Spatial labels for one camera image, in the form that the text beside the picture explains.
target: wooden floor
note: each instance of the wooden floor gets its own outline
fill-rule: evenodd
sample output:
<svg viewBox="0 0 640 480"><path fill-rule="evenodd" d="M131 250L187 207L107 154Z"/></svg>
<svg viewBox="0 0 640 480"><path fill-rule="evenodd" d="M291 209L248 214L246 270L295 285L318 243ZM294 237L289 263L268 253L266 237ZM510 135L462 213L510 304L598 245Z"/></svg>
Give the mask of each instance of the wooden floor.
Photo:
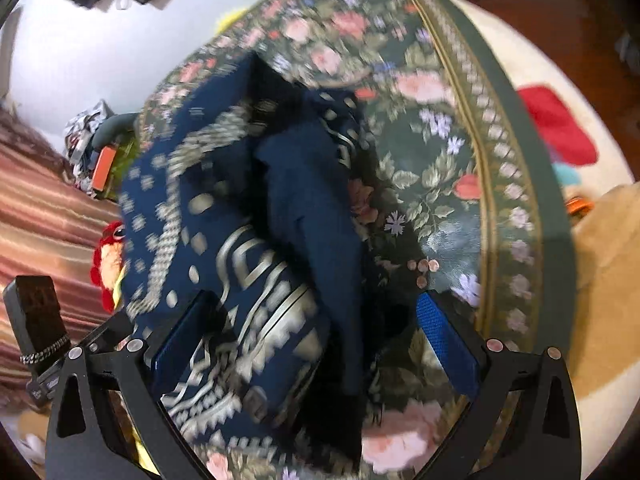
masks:
<svg viewBox="0 0 640 480"><path fill-rule="evenodd" d="M599 113L640 178L640 76L618 59L623 33L607 0L469 0L549 56Z"/></svg>

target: yellow object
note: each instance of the yellow object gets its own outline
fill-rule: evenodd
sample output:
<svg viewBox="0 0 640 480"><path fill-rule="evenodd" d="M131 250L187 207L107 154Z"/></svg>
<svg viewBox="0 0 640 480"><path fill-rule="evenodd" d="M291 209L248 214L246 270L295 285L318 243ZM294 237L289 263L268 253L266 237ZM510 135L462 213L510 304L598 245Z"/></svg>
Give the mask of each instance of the yellow object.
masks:
<svg viewBox="0 0 640 480"><path fill-rule="evenodd" d="M222 34L225 30L227 30L231 25L233 25L237 20L242 18L249 9L239 9L232 10L228 12L218 22L218 28L216 29L216 35Z"/></svg>
<svg viewBox="0 0 640 480"><path fill-rule="evenodd" d="M135 429L133 430L133 438L136 441L136 449L138 450L138 463L140 464L140 467L160 476L158 469L156 469L156 466L154 466L154 463L151 461L149 453L146 452L145 447L142 445L142 442L140 442L140 436Z"/></svg>
<svg viewBox="0 0 640 480"><path fill-rule="evenodd" d="M113 285L113 304L115 305L115 309L118 309L118 303L120 302L120 298L122 297L122 293L120 291L120 283L122 283L122 279L124 278L124 267L120 271L120 275L116 280L115 285Z"/></svg>

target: orange object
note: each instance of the orange object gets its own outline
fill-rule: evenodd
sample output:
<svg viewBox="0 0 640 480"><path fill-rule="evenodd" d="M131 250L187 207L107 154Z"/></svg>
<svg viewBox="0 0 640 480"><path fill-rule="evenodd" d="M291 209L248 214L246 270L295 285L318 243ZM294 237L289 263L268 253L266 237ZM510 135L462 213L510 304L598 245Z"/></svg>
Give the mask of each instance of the orange object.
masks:
<svg viewBox="0 0 640 480"><path fill-rule="evenodd" d="M593 210L593 202L582 198L581 196L573 197L565 203L569 216L580 220Z"/></svg>
<svg viewBox="0 0 640 480"><path fill-rule="evenodd" d="M100 152L98 163L95 165L94 178L91 182L91 186L94 189L98 191L104 190L115 157L116 149L111 146L105 146Z"/></svg>

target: orange tag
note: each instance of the orange tag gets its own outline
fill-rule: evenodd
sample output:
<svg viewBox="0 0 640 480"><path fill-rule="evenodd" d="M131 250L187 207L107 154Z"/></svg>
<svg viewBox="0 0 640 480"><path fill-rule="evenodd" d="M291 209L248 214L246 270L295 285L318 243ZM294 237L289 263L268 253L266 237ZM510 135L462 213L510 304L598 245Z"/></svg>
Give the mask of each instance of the orange tag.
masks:
<svg viewBox="0 0 640 480"><path fill-rule="evenodd" d="M104 186L107 184L111 165L113 164L113 159L115 157L116 149L111 146L105 146L100 152L98 163L95 165L94 178L91 182L91 186L95 190L104 190Z"/></svg>

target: teal object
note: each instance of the teal object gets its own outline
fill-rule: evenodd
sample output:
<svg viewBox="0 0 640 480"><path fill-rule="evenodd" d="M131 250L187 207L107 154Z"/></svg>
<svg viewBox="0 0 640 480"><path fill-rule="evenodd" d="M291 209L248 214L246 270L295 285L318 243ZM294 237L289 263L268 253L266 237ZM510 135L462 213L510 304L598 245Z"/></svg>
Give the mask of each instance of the teal object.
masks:
<svg viewBox="0 0 640 480"><path fill-rule="evenodd" d="M556 177L558 178L558 183L561 186L576 186L582 183L580 174L578 174L573 166L569 166L563 162L554 162L553 167L556 172Z"/></svg>
<svg viewBox="0 0 640 480"><path fill-rule="evenodd" d="M94 152L100 152L110 144L121 144L128 140L130 133L134 131L134 122L138 114L120 114L109 117L96 130L91 140Z"/></svg>

